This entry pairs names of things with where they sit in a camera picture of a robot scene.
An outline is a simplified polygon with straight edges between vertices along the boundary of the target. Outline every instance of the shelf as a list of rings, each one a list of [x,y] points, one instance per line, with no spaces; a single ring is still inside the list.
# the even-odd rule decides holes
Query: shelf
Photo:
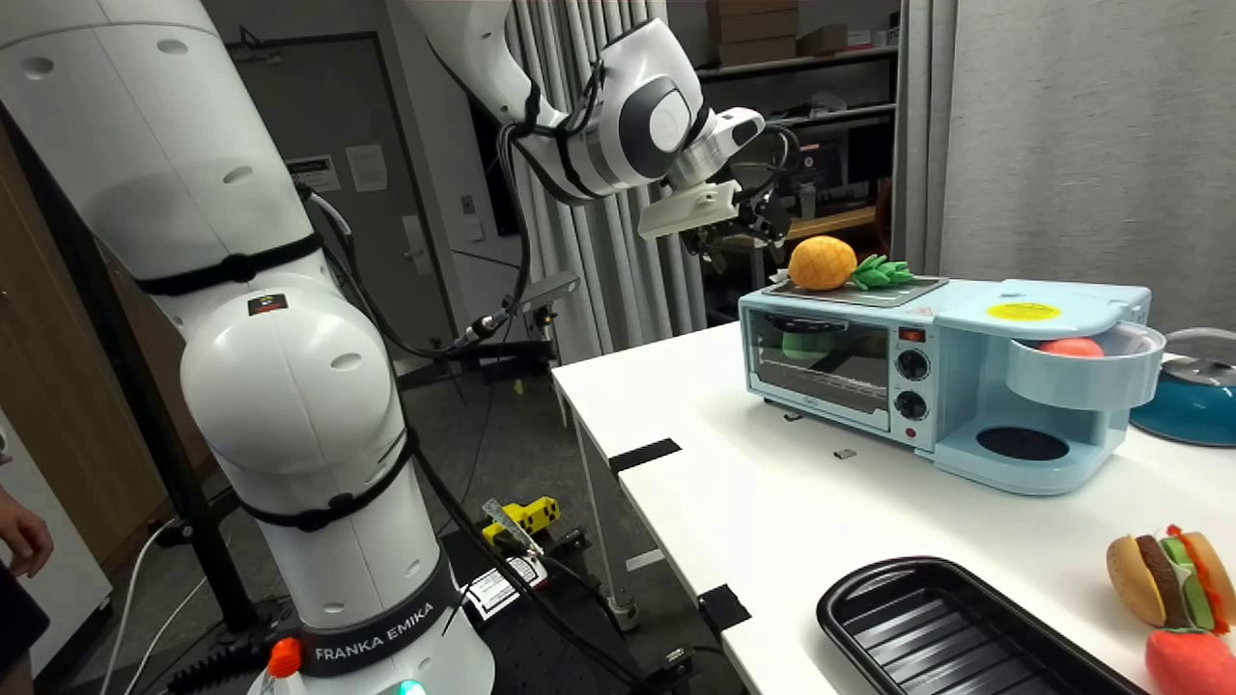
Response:
[[[894,46],[848,52],[848,55],[826,55],[826,58],[784,58],[784,63],[718,66],[718,68],[699,68],[699,80],[733,80],[733,79],[822,68],[822,66],[856,66],[856,63],[883,63],[883,58],[894,58]]]
[[[772,117],[766,126],[816,126],[816,125],[848,125],[848,118],[888,118],[894,103],[860,103],[846,111],[816,111],[816,117]]]

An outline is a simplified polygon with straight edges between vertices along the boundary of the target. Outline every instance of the toaster oven knob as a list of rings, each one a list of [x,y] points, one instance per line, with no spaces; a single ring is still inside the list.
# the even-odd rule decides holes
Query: toaster oven knob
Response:
[[[909,420],[921,420],[925,402],[921,402],[916,391],[903,391],[903,393],[894,396],[894,412],[909,417]]]
[[[918,380],[925,376],[921,353],[900,353],[900,357],[894,357],[894,369],[900,369],[903,380],[918,384]]]

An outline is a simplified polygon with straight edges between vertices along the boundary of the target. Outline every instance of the black baking tray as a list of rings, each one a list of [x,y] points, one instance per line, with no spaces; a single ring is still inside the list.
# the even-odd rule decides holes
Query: black baking tray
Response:
[[[816,619],[873,691],[888,695],[1135,695],[1073,640],[939,556],[848,573]]]

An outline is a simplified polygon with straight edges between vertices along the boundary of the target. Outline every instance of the toaster oven window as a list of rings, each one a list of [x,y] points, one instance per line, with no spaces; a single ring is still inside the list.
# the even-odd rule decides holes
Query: toaster oven window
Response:
[[[888,327],[758,314],[753,363],[770,385],[856,412],[888,411]]]

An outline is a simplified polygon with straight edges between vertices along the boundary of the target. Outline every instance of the orange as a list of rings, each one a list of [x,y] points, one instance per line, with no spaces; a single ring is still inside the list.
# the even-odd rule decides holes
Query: orange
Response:
[[[809,236],[789,254],[789,283],[798,295],[826,295],[848,283],[856,254],[835,236]]]

